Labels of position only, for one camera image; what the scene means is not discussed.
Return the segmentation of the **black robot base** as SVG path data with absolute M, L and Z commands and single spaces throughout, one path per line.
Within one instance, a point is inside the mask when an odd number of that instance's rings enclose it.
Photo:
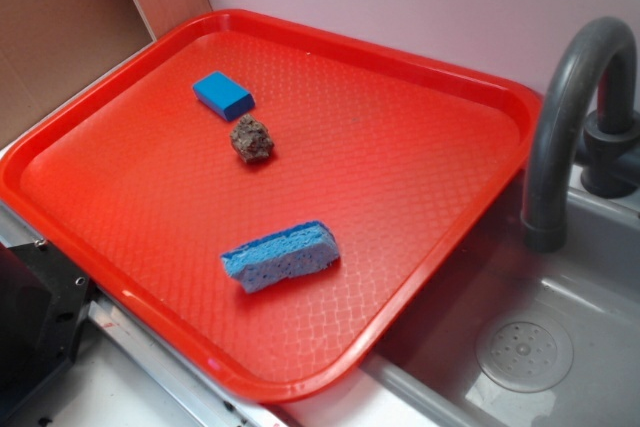
M 1 413 L 74 362 L 93 290 L 52 244 L 1 247 Z

